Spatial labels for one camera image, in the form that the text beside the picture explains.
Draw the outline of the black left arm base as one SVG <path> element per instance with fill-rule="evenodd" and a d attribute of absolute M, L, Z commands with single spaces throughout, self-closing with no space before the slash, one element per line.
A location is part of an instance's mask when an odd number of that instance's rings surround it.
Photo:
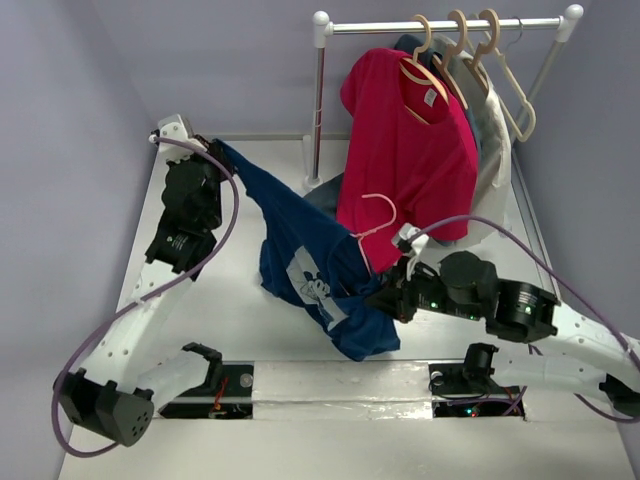
<path fill-rule="evenodd" d="M 253 417 L 253 363 L 228 363 L 222 353 L 191 342 L 183 351 L 208 361 L 202 384 L 180 394 L 158 412 L 163 419 L 246 420 Z"/>

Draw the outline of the pink wire hanger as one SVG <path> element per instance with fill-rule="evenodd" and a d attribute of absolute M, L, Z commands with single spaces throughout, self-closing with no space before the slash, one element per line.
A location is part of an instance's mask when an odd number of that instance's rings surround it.
<path fill-rule="evenodd" d="M 373 234 L 375 234 L 375 233 L 377 233 L 377 232 L 379 232 L 379 231 L 381 231 L 381 230 L 383 230 L 383 229 L 385 229 L 385 228 L 388 228 L 389 226 L 392 226 L 394 224 L 396 218 L 397 218 L 397 207 L 389 197 L 387 197 L 386 195 L 383 195 L 381 193 L 364 194 L 364 195 L 361 196 L 361 198 L 362 199 L 367 199 L 367 200 L 369 200 L 369 199 L 381 200 L 390 208 L 390 211 L 391 211 L 391 215 L 390 215 L 390 217 L 388 218 L 387 221 L 385 221 L 383 223 L 380 223 L 380 224 L 378 224 L 378 225 L 376 225 L 376 226 L 374 226 L 372 228 L 369 228 L 368 230 L 365 230 L 363 232 L 356 232 L 356 233 L 351 233 L 350 234 L 350 236 L 352 238 L 354 238 L 356 240 L 356 242 L 357 242 L 358 249 L 359 249 L 360 255 L 362 257 L 362 260 L 363 260 L 363 262 L 365 264 L 367 272 L 370 275 L 373 275 L 375 273 L 375 271 L 374 271 L 374 268 L 371 265 L 369 257 L 368 257 L 368 255 L 366 253 L 365 248 L 364 248 L 364 245 L 363 245 L 364 239 L 369 237 L 369 236 L 371 236 L 371 235 L 373 235 Z"/>

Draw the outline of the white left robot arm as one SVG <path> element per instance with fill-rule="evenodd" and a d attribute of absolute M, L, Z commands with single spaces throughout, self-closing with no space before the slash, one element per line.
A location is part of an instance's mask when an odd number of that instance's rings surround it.
<path fill-rule="evenodd" d="M 222 236 L 214 232 L 222 224 L 222 183 L 229 184 L 234 202 L 240 200 L 235 167 L 219 139 L 172 139 L 155 131 L 150 140 L 164 154 L 168 171 L 164 210 L 144 265 L 127 303 L 83 341 L 53 383 L 54 436 L 79 458 L 94 454 L 69 444 L 62 417 L 109 440 L 110 449 L 130 447 L 174 399 L 192 389 L 209 395 L 221 383 L 222 355 L 201 343 L 188 343 L 153 367 L 145 363 L 170 314 L 231 237 L 238 205 Z"/>

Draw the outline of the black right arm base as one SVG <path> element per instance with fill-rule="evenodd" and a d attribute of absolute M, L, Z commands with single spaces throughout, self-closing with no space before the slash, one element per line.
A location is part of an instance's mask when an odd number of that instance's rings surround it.
<path fill-rule="evenodd" d="M 473 343 L 462 360 L 429 366 L 429 392 L 435 418 L 525 418 L 526 389 L 500 385 L 493 379 L 494 357 L 498 352 L 494 345 Z"/>

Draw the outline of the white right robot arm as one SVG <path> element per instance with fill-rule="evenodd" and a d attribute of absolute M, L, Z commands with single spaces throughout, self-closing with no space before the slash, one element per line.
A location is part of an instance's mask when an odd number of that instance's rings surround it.
<path fill-rule="evenodd" d="M 483 342 L 462 361 L 432 370 L 430 390 L 460 400 L 503 386 L 564 391 L 610 403 L 619 422 L 639 416 L 639 342 L 612 333 L 535 285 L 501 279 L 495 266 L 470 252 L 445 257 L 437 269 L 401 259 L 368 306 L 402 323 L 425 310 L 481 321 L 504 342 L 544 349 L 546 355 L 512 356 Z"/>

